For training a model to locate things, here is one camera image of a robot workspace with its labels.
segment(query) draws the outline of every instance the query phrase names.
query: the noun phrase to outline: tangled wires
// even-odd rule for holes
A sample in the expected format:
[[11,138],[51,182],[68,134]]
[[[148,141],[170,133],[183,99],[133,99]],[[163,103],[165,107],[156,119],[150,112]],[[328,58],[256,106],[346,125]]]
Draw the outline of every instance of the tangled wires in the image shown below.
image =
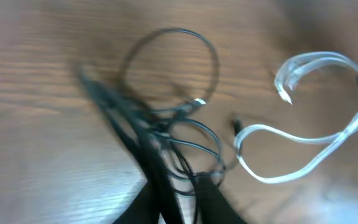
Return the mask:
[[[204,124],[198,121],[187,118],[190,114],[194,113],[201,106],[206,104],[206,102],[211,98],[211,95],[214,93],[216,86],[218,84],[218,78],[219,78],[218,54],[209,40],[207,40],[202,35],[197,34],[196,32],[182,29],[182,28],[160,29],[145,36],[144,38],[140,39],[138,43],[135,44],[135,46],[133,46],[133,48],[129,51],[127,56],[124,58],[124,61],[118,72],[119,88],[122,93],[125,93],[128,90],[130,90],[132,93],[134,92],[126,83],[125,77],[131,65],[131,62],[134,60],[135,56],[140,52],[140,50],[145,45],[147,45],[148,43],[150,43],[151,41],[153,41],[157,37],[160,37],[163,34],[178,33],[178,32],[184,34],[190,34],[199,38],[201,41],[203,41],[205,46],[207,46],[210,52],[211,60],[212,60],[212,72],[211,72],[210,83],[205,91],[205,94],[201,98],[196,98],[192,101],[182,103],[172,108],[165,108],[161,110],[154,110],[150,108],[138,97],[134,98],[134,97],[127,96],[127,99],[135,103],[137,107],[140,108],[137,110],[137,115],[138,117],[142,118],[150,125],[149,127],[150,137],[154,138],[160,143],[160,152],[161,153],[166,152],[168,154],[168,158],[173,166],[173,170],[171,170],[168,166],[167,169],[168,169],[168,173],[172,178],[180,181],[187,181],[187,182],[190,181],[194,185],[197,177],[201,175],[207,175],[209,177],[217,177],[219,179],[217,184],[219,185],[223,181],[224,173],[226,171],[226,165],[222,159],[221,141],[219,140],[217,135],[207,126],[205,126]],[[173,114],[172,117],[170,118],[159,117],[160,114],[167,114],[167,113]],[[175,139],[174,137],[172,137],[172,129],[174,125],[178,123],[190,124],[192,126],[195,126],[203,130],[206,134],[211,136],[213,141],[216,143],[218,152],[214,152],[208,149],[207,147],[201,146],[193,142]],[[178,149],[178,145],[191,146],[211,154],[216,159],[216,165],[214,169],[207,172],[193,172],[189,162]],[[180,163],[180,167],[175,160],[175,156]],[[176,193],[184,196],[194,195],[194,190],[182,191],[182,190],[175,189],[175,191]]]

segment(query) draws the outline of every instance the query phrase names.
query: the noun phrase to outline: wooden table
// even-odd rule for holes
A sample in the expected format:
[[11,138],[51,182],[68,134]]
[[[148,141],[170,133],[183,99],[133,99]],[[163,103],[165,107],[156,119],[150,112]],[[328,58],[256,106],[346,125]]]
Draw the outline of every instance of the wooden table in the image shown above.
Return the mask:
[[[355,74],[330,68],[302,79],[294,105],[272,82],[286,58],[334,50],[358,63],[358,1],[0,0],[0,223],[109,223],[141,188],[137,165],[83,93],[72,62],[94,63],[114,78],[142,36],[162,27],[205,35],[217,48],[221,77],[210,104],[193,117],[234,153],[229,125],[263,123],[313,137],[341,130],[358,110]],[[193,37],[156,40],[127,78],[155,107],[177,103],[172,83],[191,96],[208,84],[208,51]],[[184,126],[179,137],[209,146]],[[286,174],[322,149],[256,133],[244,157],[258,174]],[[212,158],[184,148],[195,169]],[[222,191],[251,223],[358,223],[358,132],[310,175],[267,185],[240,166]],[[190,220],[192,204],[182,202]]]

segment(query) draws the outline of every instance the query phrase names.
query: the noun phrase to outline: black cable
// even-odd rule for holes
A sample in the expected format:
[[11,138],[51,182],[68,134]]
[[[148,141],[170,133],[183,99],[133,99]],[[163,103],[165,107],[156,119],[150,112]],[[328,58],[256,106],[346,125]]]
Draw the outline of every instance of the black cable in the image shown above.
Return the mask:
[[[129,53],[124,58],[124,62],[122,63],[122,65],[120,66],[120,69],[118,71],[119,87],[121,88],[121,90],[123,92],[130,91],[132,94],[134,94],[135,96],[138,96],[140,98],[140,96],[129,85],[127,85],[126,80],[125,80],[125,75],[131,65],[131,62],[133,61],[133,59],[136,57],[136,55],[140,52],[140,50],[145,45],[149,44],[151,41],[153,41],[154,39],[156,39],[157,37],[159,37],[163,34],[174,33],[174,32],[193,35],[193,36],[199,38],[200,40],[202,40],[204,42],[205,46],[207,46],[207,48],[211,54],[211,61],[212,61],[211,81],[205,91],[205,94],[200,99],[204,100],[205,102],[209,101],[212,94],[215,92],[215,89],[219,82],[219,66],[220,65],[219,65],[218,53],[216,52],[213,44],[208,39],[206,39],[205,37],[203,37],[200,34],[197,34],[196,32],[193,32],[193,31],[187,30],[187,29],[182,29],[182,28],[166,28],[166,29],[157,30],[155,32],[152,32],[149,35],[146,35],[142,39],[140,39],[138,41],[138,43],[136,43],[135,46],[133,46],[133,48],[131,48]],[[191,106],[191,102],[186,102],[186,103],[180,104],[178,106],[174,106],[172,108],[160,109],[160,110],[150,110],[149,112],[150,113],[167,113],[167,112],[173,112],[173,111],[178,111],[178,110],[189,110],[189,109],[196,110],[198,108]]]
[[[156,39],[157,37],[163,34],[174,33],[174,32],[193,35],[199,38],[200,40],[202,40],[204,44],[207,46],[212,60],[212,72],[211,72],[210,83],[205,91],[205,94],[202,96],[202,98],[198,100],[182,103],[172,108],[154,110],[151,107],[149,107],[146,103],[144,103],[142,100],[140,100],[141,97],[129,85],[127,85],[125,76],[131,65],[131,62],[133,61],[135,56],[140,52],[142,47],[144,47],[145,45],[147,45],[148,43],[150,43],[151,41],[153,41],[154,39]],[[212,43],[202,35],[182,28],[168,28],[168,29],[157,30],[145,36],[144,38],[140,39],[138,43],[136,43],[135,46],[133,46],[133,48],[125,56],[124,61],[120,66],[118,75],[119,75],[118,88],[121,90],[121,93],[125,93],[127,91],[132,93],[132,96],[126,96],[126,100],[131,101],[132,104],[137,105],[138,109],[137,111],[135,111],[136,115],[141,117],[143,120],[146,120],[150,124],[149,134],[153,134],[154,137],[161,142],[162,150],[160,152],[168,151],[171,159],[171,163],[173,164],[173,168],[175,170],[172,171],[167,166],[168,174],[172,178],[180,181],[190,181],[193,186],[197,184],[198,177],[201,176],[203,177],[207,176],[209,178],[218,177],[219,180],[216,183],[216,185],[220,185],[226,173],[226,165],[222,158],[223,147],[221,141],[217,137],[217,135],[207,126],[205,126],[204,124],[198,121],[187,118],[187,116],[194,113],[204,104],[203,101],[206,103],[210,100],[212,94],[214,93],[217,87],[218,79],[219,79],[219,59],[218,59],[218,54],[215,48],[213,47]],[[159,116],[159,114],[161,113],[173,113],[173,116],[169,118],[161,118]],[[188,142],[181,139],[175,139],[174,137],[172,137],[171,131],[174,125],[176,125],[177,123],[191,124],[203,130],[214,140],[214,142],[217,145],[218,152],[214,152],[208,149],[207,147],[201,146],[199,144],[195,144],[193,142]],[[216,159],[216,164],[213,167],[213,169],[207,172],[193,172],[190,163],[187,161],[185,156],[180,152],[179,148],[177,147],[179,144],[191,146],[196,149],[201,149],[204,152],[211,154]],[[175,155],[177,160],[179,161],[180,167],[175,162],[173,155]],[[195,188],[187,192],[178,189],[174,189],[174,191],[184,196],[193,196],[196,193]],[[194,224],[197,223],[198,220],[198,209],[199,208],[196,202],[195,214],[193,220]]]

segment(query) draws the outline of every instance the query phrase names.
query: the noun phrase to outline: clear plastic tubing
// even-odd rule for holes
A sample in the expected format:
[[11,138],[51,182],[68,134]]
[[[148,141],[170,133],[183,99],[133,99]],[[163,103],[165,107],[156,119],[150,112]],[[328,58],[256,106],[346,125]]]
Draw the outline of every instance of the clear plastic tubing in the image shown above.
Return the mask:
[[[284,85],[290,90],[294,90],[298,80],[308,73],[325,67],[328,65],[339,65],[342,67],[350,67],[358,73],[358,65],[347,57],[335,53],[335,52],[312,52],[307,54],[301,54],[288,59],[282,67],[278,70],[274,84],[277,88],[278,94],[284,101],[292,104],[290,95],[285,91]],[[303,144],[328,144],[315,158],[313,158],[304,168],[292,172],[291,174],[282,175],[278,177],[261,177],[255,174],[247,165],[244,158],[242,157],[241,145],[243,140],[254,131],[265,130],[270,131],[280,136],[283,136],[289,140],[296,141]],[[353,117],[347,127],[336,134],[330,136],[323,136],[320,138],[301,138],[281,130],[264,124],[254,124],[244,128],[239,132],[234,139],[234,147],[237,149],[237,158],[243,168],[248,173],[255,177],[257,180],[266,184],[279,184],[288,182],[291,180],[299,179],[306,174],[310,173],[321,161],[327,158],[333,153],[351,134],[358,130],[358,112]]]

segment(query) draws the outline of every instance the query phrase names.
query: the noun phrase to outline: black plug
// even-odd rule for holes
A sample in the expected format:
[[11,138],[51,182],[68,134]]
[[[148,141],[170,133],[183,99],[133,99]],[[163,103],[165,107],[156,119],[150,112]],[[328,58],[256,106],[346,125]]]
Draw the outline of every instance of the black plug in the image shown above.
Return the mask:
[[242,123],[241,123],[240,119],[238,119],[237,117],[234,117],[231,122],[232,122],[233,129],[234,129],[234,135],[237,135],[242,130]]

